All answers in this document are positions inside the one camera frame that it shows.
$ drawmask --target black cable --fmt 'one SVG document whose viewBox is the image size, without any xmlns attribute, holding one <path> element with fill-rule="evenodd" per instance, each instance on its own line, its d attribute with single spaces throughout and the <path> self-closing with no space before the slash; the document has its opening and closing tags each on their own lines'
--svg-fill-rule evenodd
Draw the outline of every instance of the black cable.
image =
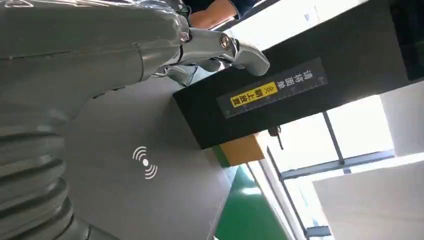
<svg viewBox="0 0 424 240">
<path fill-rule="evenodd" d="M 190 6 L 184 6 L 179 11 L 176 11 L 179 15 L 182 15 L 181 13 L 187 13 L 187 18 L 192 14 L 192 8 Z"/>
<path fill-rule="evenodd" d="M 198 71 L 198 68 L 199 68 L 199 66 L 198 66 L 198 65 L 194 66 L 194 71 L 193 71 L 193 74 L 192 74 L 192 75 L 191 75 L 191 77 L 190 77 L 190 81 L 188 81 L 188 83 L 183 83 L 183 85 L 184 85 L 185 87 L 187 87 L 187 86 L 189 86 L 190 84 L 192 84 L 193 79 L 195 78 L 195 75 L 196 75 L 196 73 L 197 73 L 197 71 Z"/>
<path fill-rule="evenodd" d="M 283 143 L 280 138 L 281 127 L 280 126 L 271 127 L 270 129 L 268 129 L 268 133 L 271 137 L 278 138 L 279 147 L 281 148 L 281 150 L 284 150 Z"/>
</svg>

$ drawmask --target black label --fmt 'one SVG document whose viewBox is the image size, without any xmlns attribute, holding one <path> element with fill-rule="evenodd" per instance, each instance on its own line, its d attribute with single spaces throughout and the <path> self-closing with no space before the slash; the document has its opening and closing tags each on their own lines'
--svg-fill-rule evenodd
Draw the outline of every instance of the black label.
<svg viewBox="0 0 424 240">
<path fill-rule="evenodd" d="M 321 58 L 316 58 L 222 95 L 216 101 L 227 119 L 327 83 Z"/>
</svg>

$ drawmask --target white wall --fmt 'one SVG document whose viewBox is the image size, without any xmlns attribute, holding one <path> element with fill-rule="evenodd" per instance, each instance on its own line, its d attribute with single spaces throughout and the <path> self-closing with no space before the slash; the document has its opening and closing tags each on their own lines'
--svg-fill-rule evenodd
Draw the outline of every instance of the white wall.
<svg viewBox="0 0 424 240">
<path fill-rule="evenodd" d="M 424 152 L 424 81 L 380 95 L 397 156 Z"/>
<path fill-rule="evenodd" d="M 281 0 L 225 32 L 262 51 L 327 21 L 363 1 Z"/>
<path fill-rule="evenodd" d="M 424 239 L 424 161 L 314 186 L 336 240 Z"/>
</svg>

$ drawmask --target silver metal part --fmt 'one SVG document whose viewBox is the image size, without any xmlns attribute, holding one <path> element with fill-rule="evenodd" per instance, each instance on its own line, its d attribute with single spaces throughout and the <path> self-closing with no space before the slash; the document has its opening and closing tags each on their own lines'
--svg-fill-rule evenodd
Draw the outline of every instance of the silver metal part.
<svg viewBox="0 0 424 240">
<path fill-rule="evenodd" d="M 184 17 L 160 9 L 68 7 L 55 1 L 43 2 L 46 7 L 0 11 L 0 59 L 126 50 L 134 44 L 142 50 L 179 48 L 181 35 L 189 33 Z"/>
<path fill-rule="evenodd" d="M 190 74 L 180 66 L 171 66 L 168 68 L 168 77 L 184 86 L 188 83 Z"/>
<path fill-rule="evenodd" d="M 194 64 L 221 56 L 226 50 L 221 46 L 222 32 L 191 28 L 192 39 L 182 45 L 180 64 Z"/>
<path fill-rule="evenodd" d="M 180 47 L 157 47 L 150 49 L 140 49 L 143 62 L 143 76 L 141 81 L 147 80 L 150 76 L 155 75 L 161 68 L 166 68 L 168 65 L 175 64 L 180 58 Z"/>
<path fill-rule="evenodd" d="M 208 60 L 200 61 L 197 63 L 197 65 L 210 73 L 214 73 L 221 68 L 222 62 L 211 58 Z"/>
<path fill-rule="evenodd" d="M 190 35 L 189 35 L 189 33 L 188 32 L 182 32 L 180 35 L 180 40 L 181 40 L 181 42 L 187 42 L 188 40 L 190 40 Z"/>
<path fill-rule="evenodd" d="M 221 47 L 224 49 L 224 50 L 228 50 L 229 48 L 230 48 L 230 38 L 226 35 L 226 34 L 221 34 L 221 38 L 220 38 L 220 41 L 221 41 Z"/>
<path fill-rule="evenodd" d="M 253 45 L 232 39 L 232 45 L 236 47 L 235 54 L 224 54 L 223 57 L 231 62 L 237 69 L 246 69 L 255 76 L 262 76 L 268 72 L 270 62 L 267 57 Z"/>
<path fill-rule="evenodd" d="M 159 67 L 157 71 L 151 76 L 152 78 L 163 78 L 168 75 L 167 67 Z"/>
</svg>

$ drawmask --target person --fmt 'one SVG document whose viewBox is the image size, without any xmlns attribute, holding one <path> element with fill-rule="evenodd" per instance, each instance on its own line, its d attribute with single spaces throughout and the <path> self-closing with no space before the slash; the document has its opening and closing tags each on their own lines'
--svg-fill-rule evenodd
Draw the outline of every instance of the person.
<svg viewBox="0 0 424 240">
<path fill-rule="evenodd" d="M 189 16 L 193 28 L 211 29 L 231 18 L 241 19 L 257 0 L 184 0 L 191 8 Z"/>
</svg>

